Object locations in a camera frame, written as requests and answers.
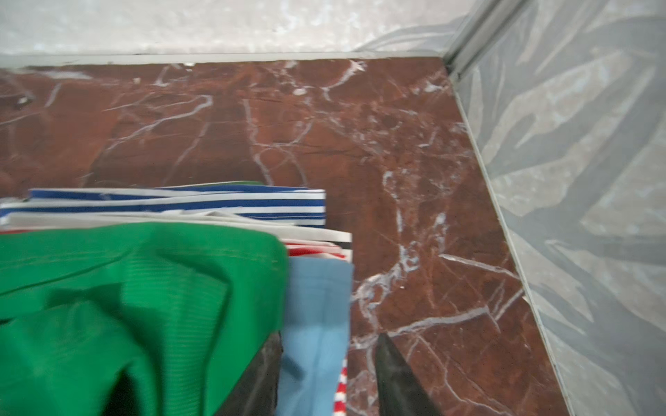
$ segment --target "green fabric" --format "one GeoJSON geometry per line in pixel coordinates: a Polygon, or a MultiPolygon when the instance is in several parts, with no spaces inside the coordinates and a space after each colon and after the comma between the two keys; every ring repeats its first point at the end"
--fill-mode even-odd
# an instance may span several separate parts
{"type": "Polygon", "coordinates": [[[157,413],[155,369],[121,322],[93,302],[0,326],[0,414],[100,415],[121,373],[141,415],[157,413]]]}
{"type": "Polygon", "coordinates": [[[5,235],[0,319],[94,302],[155,366],[158,414],[209,416],[280,329],[287,273],[283,244],[238,228],[143,223],[5,235]]]}

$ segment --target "gray marble wall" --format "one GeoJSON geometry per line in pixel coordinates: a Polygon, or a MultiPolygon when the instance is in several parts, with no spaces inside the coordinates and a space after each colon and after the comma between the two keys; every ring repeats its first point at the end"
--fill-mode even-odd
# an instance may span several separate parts
{"type": "Polygon", "coordinates": [[[576,415],[666,415],[666,1],[534,0],[458,85],[576,415]]]}
{"type": "Polygon", "coordinates": [[[0,0],[0,54],[444,52],[485,0],[0,0]]]}

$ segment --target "light blue fabric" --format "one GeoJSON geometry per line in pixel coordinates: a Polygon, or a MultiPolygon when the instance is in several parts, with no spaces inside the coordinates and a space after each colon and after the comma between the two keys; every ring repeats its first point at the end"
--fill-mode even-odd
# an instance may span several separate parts
{"type": "Polygon", "coordinates": [[[291,257],[276,416],[331,416],[349,346],[354,267],[291,257]]]}

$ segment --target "marble tile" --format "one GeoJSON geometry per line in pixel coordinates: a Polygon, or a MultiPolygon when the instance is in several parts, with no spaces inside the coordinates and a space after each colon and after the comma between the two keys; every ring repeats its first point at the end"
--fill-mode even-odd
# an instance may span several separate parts
{"type": "Polygon", "coordinates": [[[388,332],[444,414],[566,415],[438,59],[4,73],[0,196],[260,180],[354,234],[349,414],[388,332]]]}

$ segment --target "folded clothing stack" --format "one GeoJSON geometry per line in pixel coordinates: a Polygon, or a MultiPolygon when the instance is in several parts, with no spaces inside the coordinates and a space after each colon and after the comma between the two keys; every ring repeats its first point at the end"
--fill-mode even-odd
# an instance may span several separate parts
{"type": "Polygon", "coordinates": [[[323,190],[33,189],[0,224],[0,411],[345,413],[352,241],[323,190]]]}

